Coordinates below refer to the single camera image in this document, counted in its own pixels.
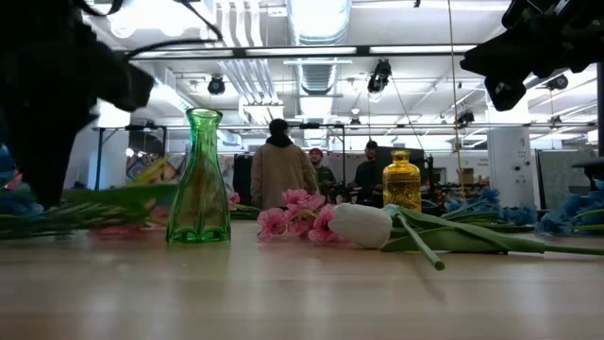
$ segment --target green glass vase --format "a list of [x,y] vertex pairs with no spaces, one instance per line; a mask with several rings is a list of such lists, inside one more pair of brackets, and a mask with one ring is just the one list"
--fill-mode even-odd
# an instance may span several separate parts
[[187,110],[191,123],[191,153],[170,211],[166,230],[168,243],[230,239],[227,192],[216,146],[216,130],[222,117],[216,110]]

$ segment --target yellow glass bottle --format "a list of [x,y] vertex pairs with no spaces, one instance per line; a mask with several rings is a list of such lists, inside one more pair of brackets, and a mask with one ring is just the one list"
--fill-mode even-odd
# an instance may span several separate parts
[[384,205],[422,211],[422,177],[419,168],[409,163],[409,151],[393,151],[393,163],[384,169]]

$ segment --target beige coat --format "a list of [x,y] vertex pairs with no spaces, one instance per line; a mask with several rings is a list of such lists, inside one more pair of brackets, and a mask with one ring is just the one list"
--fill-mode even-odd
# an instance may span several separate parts
[[251,195],[262,209],[284,207],[283,192],[288,189],[317,191],[315,171],[306,153],[297,145],[263,145],[252,161]]

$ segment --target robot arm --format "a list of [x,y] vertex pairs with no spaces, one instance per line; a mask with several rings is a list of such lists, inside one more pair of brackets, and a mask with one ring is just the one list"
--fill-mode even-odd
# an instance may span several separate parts
[[604,60],[604,1],[513,0],[503,15],[503,34],[465,53],[461,68],[485,76],[498,111],[511,110],[525,95],[533,73],[580,73]]

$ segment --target pink flower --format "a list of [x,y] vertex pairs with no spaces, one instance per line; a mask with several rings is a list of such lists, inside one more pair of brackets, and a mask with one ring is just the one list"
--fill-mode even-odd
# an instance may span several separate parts
[[323,245],[327,242],[338,242],[338,235],[331,231],[327,224],[333,219],[333,206],[327,204],[314,220],[312,230],[309,231],[309,240],[317,245]]
[[301,210],[309,210],[314,212],[321,208],[325,203],[325,197],[323,195],[307,195],[298,203]]
[[273,235],[285,232],[285,212],[279,208],[269,209],[258,215],[258,223],[262,227],[258,233],[260,241],[266,241]]
[[306,192],[306,190],[288,190],[285,193],[282,194],[283,197],[283,201],[285,202],[285,204],[297,204],[299,201],[303,200],[304,198],[306,198],[306,196],[309,193]]
[[241,198],[239,197],[238,193],[235,193],[233,195],[231,195],[228,198],[228,209],[232,212],[236,211],[237,208],[235,207],[237,204],[239,204],[239,202],[241,202]]
[[300,216],[287,226],[287,231],[305,240],[313,224],[314,217]]

